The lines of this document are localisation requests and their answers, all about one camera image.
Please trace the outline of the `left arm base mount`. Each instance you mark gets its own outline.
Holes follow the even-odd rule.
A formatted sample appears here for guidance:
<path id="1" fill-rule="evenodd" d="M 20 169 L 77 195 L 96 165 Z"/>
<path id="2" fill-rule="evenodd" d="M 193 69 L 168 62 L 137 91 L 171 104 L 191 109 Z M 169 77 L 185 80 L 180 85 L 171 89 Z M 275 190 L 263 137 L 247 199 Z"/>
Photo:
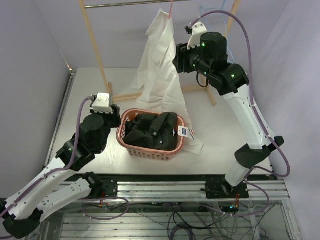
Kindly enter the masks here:
<path id="1" fill-rule="evenodd" d="M 116 197 L 118 194 L 118 184 L 115 180 L 106 178 L 102 180 L 102 186 L 99 189 L 97 199 Z"/>

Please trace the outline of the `white shirt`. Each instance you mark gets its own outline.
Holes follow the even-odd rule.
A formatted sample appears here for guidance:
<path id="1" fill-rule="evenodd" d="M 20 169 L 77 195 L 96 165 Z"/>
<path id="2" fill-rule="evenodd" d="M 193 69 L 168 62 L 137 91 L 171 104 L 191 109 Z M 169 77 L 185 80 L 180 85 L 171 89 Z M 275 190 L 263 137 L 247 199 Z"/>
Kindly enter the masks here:
<path id="1" fill-rule="evenodd" d="M 176 113 L 184 120 L 185 127 L 192 130 L 192 120 L 188 114 L 180 76 L 173 64 L 176 44 L 170 14 L 159 9 L 146 35 L 148 40 L 131 85 L 133 89 L 143 88 L 135 106 L 152 112 Z"/>

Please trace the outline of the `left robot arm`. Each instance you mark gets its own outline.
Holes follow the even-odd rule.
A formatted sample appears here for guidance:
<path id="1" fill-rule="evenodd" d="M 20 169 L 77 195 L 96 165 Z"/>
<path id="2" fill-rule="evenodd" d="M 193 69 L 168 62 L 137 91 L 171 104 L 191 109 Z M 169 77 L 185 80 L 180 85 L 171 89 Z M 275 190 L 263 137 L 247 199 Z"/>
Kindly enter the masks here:
<path id="1" fill-rule="evenodd" d="M 3 226 L 11 237 L 22 239 L 67 205 L 103 195 L 103 182 L 94 172 L 85 173 L 60 190 L 56 188 L 105 150 L 111 129 L 121 125 L 120 108 L 113 104 L 111 110 L 111 113 L 91 111 L 76 127 L 78 138 L 67 141 L 47 167 L 22 190 L 0 201 Z"/>

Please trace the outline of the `pink wire hanger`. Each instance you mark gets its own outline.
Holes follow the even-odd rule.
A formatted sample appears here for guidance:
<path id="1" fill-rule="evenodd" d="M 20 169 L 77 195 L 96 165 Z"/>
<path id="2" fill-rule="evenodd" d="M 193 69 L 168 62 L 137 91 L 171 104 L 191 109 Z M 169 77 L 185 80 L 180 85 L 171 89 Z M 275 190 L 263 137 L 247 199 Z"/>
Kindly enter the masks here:
<path id="1" fill-rule="evenodd" d="M 170 1 L 169 16 L 168 16 L 169 19 L 172 18 L 173 4 L 174 4 L 174 0 L 171 0 L 171 1 Z"/>

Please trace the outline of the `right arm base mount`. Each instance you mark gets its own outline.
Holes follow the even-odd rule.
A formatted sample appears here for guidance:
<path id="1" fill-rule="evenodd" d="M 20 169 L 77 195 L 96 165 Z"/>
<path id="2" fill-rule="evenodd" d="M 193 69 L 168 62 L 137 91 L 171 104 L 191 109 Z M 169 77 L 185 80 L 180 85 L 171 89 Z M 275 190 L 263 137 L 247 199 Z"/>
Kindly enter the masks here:
<path id="1" fill-rule="evenodd" d="M 232 187 L 227 183 L 224 176 L 215 176 L 205 182 L 201 192 L 206 194 L 207 199 L 248 199 L 249 193 L 247 184 L 241 182 L 239 185 Z"/>

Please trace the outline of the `dark striped shirt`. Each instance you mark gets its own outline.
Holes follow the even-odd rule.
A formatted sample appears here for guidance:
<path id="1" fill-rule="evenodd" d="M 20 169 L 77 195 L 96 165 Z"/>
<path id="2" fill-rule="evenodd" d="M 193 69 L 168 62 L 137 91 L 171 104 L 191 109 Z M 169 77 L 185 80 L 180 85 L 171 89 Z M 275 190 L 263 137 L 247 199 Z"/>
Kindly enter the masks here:
<path id="1" fill-rule="evenodd" d="M 138 114 L 125 123 L 125 144 L 146 149 L 173 151 L 178 144 L 175 127 L 178 115 L 164 112 L 160 115 L 151 113 Z"/>

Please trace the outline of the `blue wire hanger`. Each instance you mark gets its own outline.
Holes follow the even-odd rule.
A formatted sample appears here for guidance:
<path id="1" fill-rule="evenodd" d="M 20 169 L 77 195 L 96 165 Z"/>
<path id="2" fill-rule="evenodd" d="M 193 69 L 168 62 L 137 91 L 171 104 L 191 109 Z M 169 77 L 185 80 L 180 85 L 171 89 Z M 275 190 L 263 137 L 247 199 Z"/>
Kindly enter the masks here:
<path id="1" fill-rule="evenodd" d="M 208 2 L 199 6 L 199 14 L 210 12 L 212 10 L 225 11 L 228 0 L 209 0 Z M 219 32 L 223 34 L 227 30 L 227 21 L 229 16 L 223 13 L 210 14 L 204 17 L 201 21 L 206 26 L 209 32 Z"/>

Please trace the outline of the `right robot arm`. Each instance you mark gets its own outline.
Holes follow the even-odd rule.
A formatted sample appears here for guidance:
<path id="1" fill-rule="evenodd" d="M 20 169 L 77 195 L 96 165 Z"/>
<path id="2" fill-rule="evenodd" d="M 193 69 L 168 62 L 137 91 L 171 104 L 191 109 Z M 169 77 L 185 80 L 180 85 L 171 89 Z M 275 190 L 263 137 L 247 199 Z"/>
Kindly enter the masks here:
<path id="1" fill-rule="evenodd" d="M 275 136 L 263 118 L 256 116 L 260 110 L 250 97 L 249 78 L 239 64 L 228 62 L 227 39 L 220 33 L 201 34 L 193 47 L 189 43 L 177 44 L 173 64 L 178 73 L 204 76 L 206 85 L 227 101 L 244 130 L 247 143 L 235 152 L 236 162 L 220 186 L 221 194 L 231 198 L 250 170 L 283 145 L 284 138 Z"/>

